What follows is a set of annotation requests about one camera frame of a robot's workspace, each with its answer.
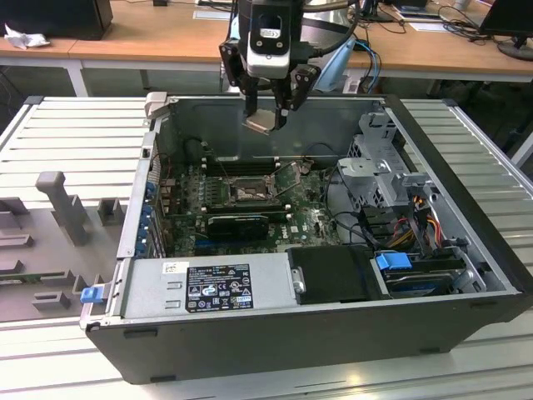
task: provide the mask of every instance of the black computer case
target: black computer case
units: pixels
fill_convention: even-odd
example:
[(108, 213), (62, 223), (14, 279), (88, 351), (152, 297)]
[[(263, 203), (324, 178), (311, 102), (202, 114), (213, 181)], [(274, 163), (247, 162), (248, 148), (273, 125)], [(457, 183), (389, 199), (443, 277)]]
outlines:
[(113, 18), (109, 0), (2, 0), (0, 26), (47, 38), (100, 40)]

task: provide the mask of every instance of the computer monitor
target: computer monitor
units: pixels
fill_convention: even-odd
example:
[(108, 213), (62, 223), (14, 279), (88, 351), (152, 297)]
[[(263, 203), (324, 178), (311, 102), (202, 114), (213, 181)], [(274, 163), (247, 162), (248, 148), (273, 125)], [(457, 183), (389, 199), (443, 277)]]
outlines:
[(495, 0), (480, 33), (513, 37), (512, 42), (498, 44), (498, 49), (509, 57), (533, 61), (533, 48), (526, 46), (527, 38), (533, 37), (533, 1)]

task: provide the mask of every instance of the warning label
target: warning label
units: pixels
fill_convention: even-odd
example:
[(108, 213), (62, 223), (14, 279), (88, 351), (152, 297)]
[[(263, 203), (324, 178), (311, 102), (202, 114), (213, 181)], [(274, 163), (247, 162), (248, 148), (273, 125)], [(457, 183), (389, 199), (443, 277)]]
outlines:
[(190, 313), (253, 308), (250, 265), (188, 268), (185, 304)]

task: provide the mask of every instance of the table leg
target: table leg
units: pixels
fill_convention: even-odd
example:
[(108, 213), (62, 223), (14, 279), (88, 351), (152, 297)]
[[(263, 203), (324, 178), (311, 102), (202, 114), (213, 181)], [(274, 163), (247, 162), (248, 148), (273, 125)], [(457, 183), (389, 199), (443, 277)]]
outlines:
[(141, 82), (142, 82), (142, 88), (144, 90), (150, 90), (150, 78), (148, 77), (148, 71), (146, 69), (141, 69), (139, 71), (141, 74)]
[(80, 62), (70, 62), (66, 67), (70, 82), (74, 88), (76, 96), (79, 98), (88, 98), (91, 96), (82, 75), (82, 64)]
[(439, 96), (441, 90), (442, 79), (431, 79), (430, 85), (427, 87), (426, 95), (430, 98), (436, 98)]
[(520, 146), (516, 151), (515, 155), (512, 157), (511, 161), (517, 166), (521, 167), (527, 161), (527, 159), (533, 153), (533, 132), (526, 139), (526, 141)]

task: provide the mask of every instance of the blue release latch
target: blue release latch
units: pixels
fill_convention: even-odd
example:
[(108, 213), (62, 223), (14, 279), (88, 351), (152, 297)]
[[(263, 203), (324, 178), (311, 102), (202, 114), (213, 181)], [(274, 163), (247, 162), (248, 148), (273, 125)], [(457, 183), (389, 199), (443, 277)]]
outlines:
[(85, 287), (82, 290), (80, 301), (82, 303), (103, 303), (104, 286)]
[(383, 252), (376, 257), (377, 266), (384, 269), (411, 269), (411, 261), (405, 252)]

